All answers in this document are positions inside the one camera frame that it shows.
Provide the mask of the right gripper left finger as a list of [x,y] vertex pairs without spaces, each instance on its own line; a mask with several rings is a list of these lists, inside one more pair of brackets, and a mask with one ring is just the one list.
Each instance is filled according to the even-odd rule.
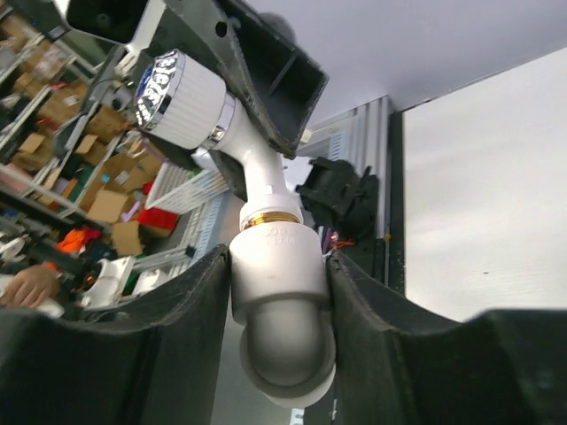
[[157,289],[78,321],[4,309],[2,423],[209,423],[228,298],[220,244]]

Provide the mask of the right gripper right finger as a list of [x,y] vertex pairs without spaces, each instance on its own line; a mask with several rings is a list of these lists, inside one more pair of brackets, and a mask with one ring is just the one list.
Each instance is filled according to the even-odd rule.
[[564,311],[492,310],[457,322],[340,252],[327,275],[345,423],[565,423]]

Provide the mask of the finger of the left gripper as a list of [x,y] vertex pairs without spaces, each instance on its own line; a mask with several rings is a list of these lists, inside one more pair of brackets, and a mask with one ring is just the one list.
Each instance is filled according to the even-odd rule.
[[228,189],[239,199],[246,200],[243,166],[228,154],[211,151],[211,156],[208,156],[209,152],[205,151],[201,155],[196,148],[184,149],[157,136],[148,136],[147,139],[163,159],[162,167],[152,182],[149,200],[160,199],[204,170],[219,172]]
[[267,143],[287,158],[328,75],[245,1],[168,1],[152,50],[178,49],[220,75]]

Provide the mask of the white water faucet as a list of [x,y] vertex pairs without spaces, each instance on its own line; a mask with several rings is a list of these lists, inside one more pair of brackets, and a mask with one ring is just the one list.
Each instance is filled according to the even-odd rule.
[[304,221],[286,185],[282,155],[268,145],[225,80],[195,59],[179,50],[154,58],[138,84],[134,111],[145,133],[185,150],[223,152],[242,166],[247,201],[241,229],[259,219]]

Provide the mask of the white elbow pipe fitting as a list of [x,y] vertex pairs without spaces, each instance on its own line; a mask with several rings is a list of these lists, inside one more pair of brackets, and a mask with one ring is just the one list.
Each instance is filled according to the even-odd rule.
[[329,390],[336,372],[330,289],[317,234],[271,222],[229,246],[234,320],[243,326],[242,367],[273,403],[305,408]]

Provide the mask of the person hand in background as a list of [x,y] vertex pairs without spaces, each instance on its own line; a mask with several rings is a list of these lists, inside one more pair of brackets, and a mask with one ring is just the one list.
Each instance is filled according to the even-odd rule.
[[1,305],[36,308],[59,291],[58,274],[51,268],[36,265],[14,275],[5,286]]

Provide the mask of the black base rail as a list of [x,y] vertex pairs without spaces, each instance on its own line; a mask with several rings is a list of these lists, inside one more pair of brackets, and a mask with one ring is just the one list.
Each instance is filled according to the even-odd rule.
[[389,115],[386,145],[386,195],[384,208],[384,283],[395,292],[406,292],[404,129],[403,113]]

